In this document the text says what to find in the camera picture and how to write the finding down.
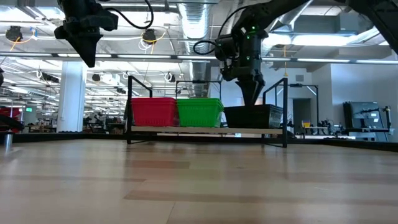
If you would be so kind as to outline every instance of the white column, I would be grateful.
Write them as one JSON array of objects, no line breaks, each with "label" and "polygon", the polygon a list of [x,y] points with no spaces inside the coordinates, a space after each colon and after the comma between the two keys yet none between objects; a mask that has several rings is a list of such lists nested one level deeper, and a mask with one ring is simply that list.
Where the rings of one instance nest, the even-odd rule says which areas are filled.
[{"label": "white column", "polygon": [[82,131],[87,67],[83,62],[63,62],[57,132]]}]

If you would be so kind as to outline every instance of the ceiling duct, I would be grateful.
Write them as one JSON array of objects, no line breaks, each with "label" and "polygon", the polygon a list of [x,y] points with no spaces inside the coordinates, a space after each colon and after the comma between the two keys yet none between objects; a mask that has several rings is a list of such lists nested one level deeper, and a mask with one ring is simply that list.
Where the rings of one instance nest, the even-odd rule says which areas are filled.
[{"label": "ceiling duct", "polygon": [[[181,3],[178,4],[182,16],[182,30],[184,31],[184,38],[195,39],[193,41],[186,41],[185,47],[188,54],[195,54],[193,45],[197,39],[205,39],[209,33],[210,23],[210,5],[198,3]],[[209,51],[209,45],[206,43],[198,44],[197,52],[205,53]],[[192,80],[210,80],[210,64],[203,62],[190,62],[190,77]],[[195,96],[205,96],[207,92],[203,91],[203,85],[193,86]]]},{"label": "ceiling duct", "polygon": [[279,32],[293,32],[294,30],[294,22],[301,16],[304,10],[311,5],[313,0],[310,0],[300,7],[297,7],[290,12],[280,16],[278,19],[274,21],[274,24],[271,27],[272,31],[279,31]]}]

